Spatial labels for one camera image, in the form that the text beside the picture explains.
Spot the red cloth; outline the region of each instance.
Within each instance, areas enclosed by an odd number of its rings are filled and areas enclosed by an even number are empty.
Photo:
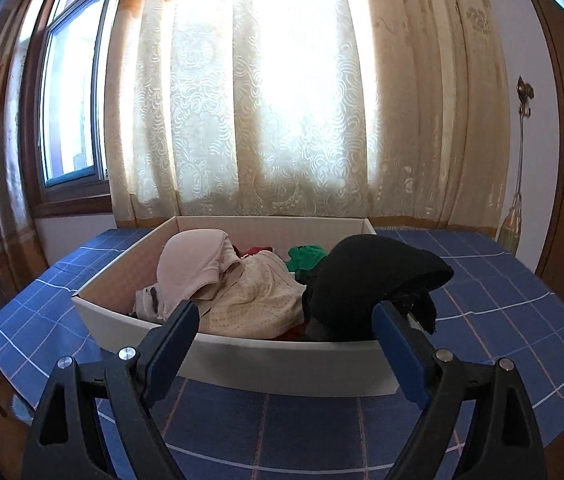
[[[273,247],[251,247],[249,250],[242,253],[242,256],[252,256],[260,251],[271,251],[273,252]]]
[[[304,337],[304,330],[306,329],[306,325],[306,323],[295,325],[293,328],[287,330],[282,335],[271,339],[271,341],[307,341],[307,339]]]

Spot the dark hanging cloth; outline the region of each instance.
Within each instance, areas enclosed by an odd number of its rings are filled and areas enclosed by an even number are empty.
[[[435,332],[436,307],[428,295],[453,277],[453,269],[433,253],[379,235],[354,235],[338,243],[316,269],[303,275],[303,303],[313,341],[375,339],[373,307],[391,301],[428,333]]]

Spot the patterned curtain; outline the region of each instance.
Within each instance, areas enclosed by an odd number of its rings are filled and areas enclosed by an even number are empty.
[[[24,196],[19,165],[20,86],[42,1],[6,0],[0,15],[0,282],[7,298],[48,267]]]
[[[495,233],[510,124],[488,0],[121,0],[107,63],[120,225],[286,214]]]

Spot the clothing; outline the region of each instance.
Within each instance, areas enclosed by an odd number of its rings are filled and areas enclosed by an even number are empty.
[[[305,285],[306,289],[302,294],[302,309],[304,311],[304,320],[308,321],[311,318],[310,302],[313,296],[313,289],[315,282],[318,279],[319,268],[321,267],[324,258],[311,270],[297,270],[295,273],[295,281],[301,285]]]
[[[246,250],[241,256],[252,256],[253,254],[257,254],[260,251],[269,251],[273,252],[273,247],[251,247],[250,249]]]
[[[392,301],[429,333],[435,332],[436,308],[428,291],[439,288],[454,271],[433,253],[392,238],[354,235],[340,241],[324,258],[308,300],[311,340],[374,339],[373,307]]]
[[[235,283],[223,285],[213,300],[195,302],[207,310],[199,332],[273,339],[301,324],[304,286],[293,279],[284,262],[270,251],[242,261],[244,270]]]
[[[288,255],[290,261],[286,263],[286,268],[290,272],[297,272],[298,270],[311,270],[327,255],[327,252],[319,245],[303,245],[291,247]]]
[[[168,319],[182,300],[215,298],[220,285],[230,286],[243,271],[229,236],[219,229],[182,231],[167,241],[159,257],[157,279]]]
[[[304,331],[306,330],[306,320],[299,325],[295,325],[294,327],[290,328],[282,335],[274,337],[273,341],[291,341],[291,342],[302,342],[308,341],[306,338]]]
[[[134,314],[137,319],[142,319],[150,323],[162,324],[163,319],[159,319],[158,313],[164,309],[164,301],[159,293],[159,286],[147,286],[135,293]]]

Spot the white wall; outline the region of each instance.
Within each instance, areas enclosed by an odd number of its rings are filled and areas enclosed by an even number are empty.
[[[520,156],[518,77],[531,83],[536,98],[524,122],[522,235],[517,258],[535,272],[553,211],[558,175],[560,122],[553,66],[531,0],[490,0],[502,33],[511,111],[511,145],[502,219],[513,201]]]
[[[49,265],[72,253],[92,237],[107,229],[115,229],[113,215],[87,215],[56,218],[37,218],[39,234]]]

